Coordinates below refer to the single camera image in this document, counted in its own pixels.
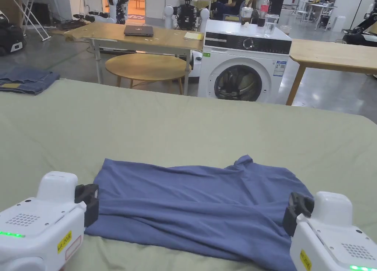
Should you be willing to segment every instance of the white table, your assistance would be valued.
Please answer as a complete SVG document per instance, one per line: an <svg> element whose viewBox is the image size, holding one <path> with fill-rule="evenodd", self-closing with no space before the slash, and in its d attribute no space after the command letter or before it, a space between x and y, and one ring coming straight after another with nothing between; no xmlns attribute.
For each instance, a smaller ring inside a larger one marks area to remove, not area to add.
<svg viewBox="0 0 377 271"><path fill-rule="evenodd" d="M49 34L47 34L47 32L46 32L46 30L44 29L44 27L41 25L41 23L39 23L38 19L35 18L34 14L33 14L32 11L31 11L31 9L33 8L34 0L26 0L26 1L21 0L21 2L25 5L25 9L23 9L22 6L19 5L18 1L16 1L16 0L13 0L13 1L14 1L14 3L17 5L17 7L20 9L20 11L21 11L22 14L23 14L23 16L22 16L22 22L21 22L21 23L23 23L24 20L25 20L25 18L26 18L27 21L29 21L29 22L33 25L33 27L34 27L34 29L37 31L37 33L41 36L42 41L45 41L46 39L49 39L51 36L50 36ZM36 26L33 24L33 22L30 20L30 16L32 16L32 17L35 19L35 21L38 23L38 25L41 26L41 29L42 29L42 31L43 31L43 34L45 34L46 36L45 36L45 35L42 35L42 34L38 31L37 27L36 27Z"/></svg>
<svg viewBox="0 0 377 271"><path fill-rule="evenodd" d="M313 13L313 7L314 7L314 6L315 6L315 7L321 7L321 13L320 13L319 16L318 16L317 23L316 23L316 27L315 27L315 29L314 29L315 31L317 30L317 27L318 27L319 21L321 20L321 16L323 16L323 15L329 16L329 12L324 14L324 9L325 9L325 8L328 8L328 9L329 9L328 11L330 11L331 9L337 8L337 6L327 6L327 5L323 5L323 4L315 4L315 3L308 3L308 4L311 5L310 12L309 12L309 19L310 19L311 14ZM327 29L328 29L329 22L330 22L330 21L327 22L327 25L326 25L325 31L327 31Z"/></svg>

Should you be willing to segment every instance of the beverage bottle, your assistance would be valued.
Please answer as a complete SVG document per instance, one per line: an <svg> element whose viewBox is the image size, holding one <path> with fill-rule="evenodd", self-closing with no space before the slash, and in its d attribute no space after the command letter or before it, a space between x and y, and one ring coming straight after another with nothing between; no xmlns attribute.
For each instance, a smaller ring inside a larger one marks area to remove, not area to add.
<svg viewBox="0 0 377 271"><path fill-rule="evenodd" d="M269 0L264 0L261 5L260 17L257 23L259 27L263 27L264 24L266 23L266 14L268 13L268 7L269 7Z"/></svg>

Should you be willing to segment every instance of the energy label sticker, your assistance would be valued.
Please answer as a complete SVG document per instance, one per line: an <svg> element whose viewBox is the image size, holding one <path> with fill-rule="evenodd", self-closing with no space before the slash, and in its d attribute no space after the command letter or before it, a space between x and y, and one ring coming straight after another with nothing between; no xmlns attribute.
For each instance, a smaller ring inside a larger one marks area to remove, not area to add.
<svg viewBox="0 0 377 271"><path fill-rule="evenodd" d="M274 70L274 76L283 77L286 61L277 61Z"/></svg>

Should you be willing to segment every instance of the wooden table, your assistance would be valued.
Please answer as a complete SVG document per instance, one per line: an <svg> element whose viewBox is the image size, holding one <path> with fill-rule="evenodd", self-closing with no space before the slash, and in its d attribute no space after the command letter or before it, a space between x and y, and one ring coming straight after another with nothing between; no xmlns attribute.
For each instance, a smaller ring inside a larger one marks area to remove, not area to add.
<svg viewBox="0 0 377 271"><path fill-rule="evenodd" d="M68 39L87 38L92 40L95 50L97 77L100 84L103 83L103 74L100 66L101 56L99 47L184 55L187 57L184 94L187 95L191 50L201 51L203 49L203 40L185 39L186 31L157 27L153 28L153 37L125 36L124 29L125 25L121 24L94 22L66 32L64 35L68 37Z"/></svg>
<svg viewBox="0 0 377 271"><path fill-rule="evenodd" d="M116 86L121 79L144 82L172 81L178 79L179 94L183 94L182 80L185 76L186 62L171 55L133 53L113 57L106 64L106 69L117 76Z"/></svg>
<svg viewBox="0 0 377 271"><path fill-rule="evenodd" d="M299 66L286 105L292 105L305 69L377 74L377 48L294 39L289 55Z"/></svg>

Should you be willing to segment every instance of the yellow label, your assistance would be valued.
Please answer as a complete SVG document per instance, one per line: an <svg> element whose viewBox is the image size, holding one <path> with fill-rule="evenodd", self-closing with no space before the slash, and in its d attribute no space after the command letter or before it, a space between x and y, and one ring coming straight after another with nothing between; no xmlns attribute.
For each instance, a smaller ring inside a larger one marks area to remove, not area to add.
<svg viewBox="0 0 377 271"><path fill-rule="evenodd" d="M69 231L69 233L60 241L60 243L58 243L58 254L64 250L70 240L72 240L72 231Z"/></svg>
<svg viewBox="0 0 377 271"><path fill-rule="evenodd" d="M306 255L304 250L301 250L300 259L301 259L302 264L304 265L305 269L307 271L310 271L311 270L311 261L310 261L308 255Z"/></svg>

